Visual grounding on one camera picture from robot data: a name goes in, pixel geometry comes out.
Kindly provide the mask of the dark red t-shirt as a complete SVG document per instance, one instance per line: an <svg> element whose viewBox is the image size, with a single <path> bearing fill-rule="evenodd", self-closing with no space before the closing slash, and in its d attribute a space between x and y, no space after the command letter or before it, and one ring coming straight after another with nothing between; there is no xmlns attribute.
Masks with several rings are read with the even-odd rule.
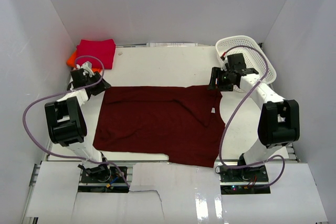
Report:
<svg viewBox="0 0 336 224"><path fill-rule="evenodd" d="M221 99L207 86L111 87L104 93L93 146L213 167L225 128Z"/></svg>

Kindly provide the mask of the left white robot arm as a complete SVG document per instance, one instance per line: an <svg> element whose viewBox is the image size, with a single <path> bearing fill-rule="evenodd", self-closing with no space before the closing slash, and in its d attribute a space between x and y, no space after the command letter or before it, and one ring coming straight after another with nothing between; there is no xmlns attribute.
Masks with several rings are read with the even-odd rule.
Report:
<svg viewBox="0 0 336 224"><path fill-rule="evenodd" d="M111 177L111 168L104 155L92 144L85 141L88 134L87 125L81 106L91 96L97 96L110 88L98 71L88 67L78 67L70 72L71 81L62 98L45 104L45 114L49 137L53 144L65 147L82 158L79 168L87 176L100 182L106 182Z"/></svg>

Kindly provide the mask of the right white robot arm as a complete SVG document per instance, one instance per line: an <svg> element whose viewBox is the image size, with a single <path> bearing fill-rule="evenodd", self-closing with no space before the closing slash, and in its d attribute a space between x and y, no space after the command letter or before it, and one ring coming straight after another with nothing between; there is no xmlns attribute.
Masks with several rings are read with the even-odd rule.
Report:
<svg viewBox="0 0 336 224"><path fill-rule="evenodd" d="M221 60L224 61L225 68L212 69L209 88L232 91L237 86L246 92L229 117L221 139L225 138L235 115L248 98L252 98L260 108L260 119L257 127L258 139L252 147L241 155L236 166L222 163L216 172L222 176L238 176L247 182L255 177L256 170L264 163L275 158L283 159L276 151L299 139L299 104L296 100L286 100L275 93L263 82L265 73L259 74L255 68L246 66L242 53L224 52Z"/></svg>

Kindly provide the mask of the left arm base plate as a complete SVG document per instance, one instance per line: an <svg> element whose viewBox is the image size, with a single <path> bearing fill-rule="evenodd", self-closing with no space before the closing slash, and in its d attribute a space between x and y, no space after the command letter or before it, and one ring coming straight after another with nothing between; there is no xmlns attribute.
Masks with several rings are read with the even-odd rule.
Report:
<svg viewBox="0 0 336 224"><path fill-rule="evenodd" d="M128 168L120 166L120 171L113 165L109 167L110 171L100 171L89 175L83 169L79 179L79 193L128 193L129 188L125 184L122 176L127 179Z"/></svg>

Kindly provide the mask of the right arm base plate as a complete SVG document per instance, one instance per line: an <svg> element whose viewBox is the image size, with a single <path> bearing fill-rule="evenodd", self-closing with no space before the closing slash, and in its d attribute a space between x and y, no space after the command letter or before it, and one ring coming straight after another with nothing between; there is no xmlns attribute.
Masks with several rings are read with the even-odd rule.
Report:
<svg viewBox="0 0 336 224"><path fill-rule="evenodd" d="M222 195L270 194L268 174L265 166L228 169L223 165L215 168L220 177Z"/></svg>

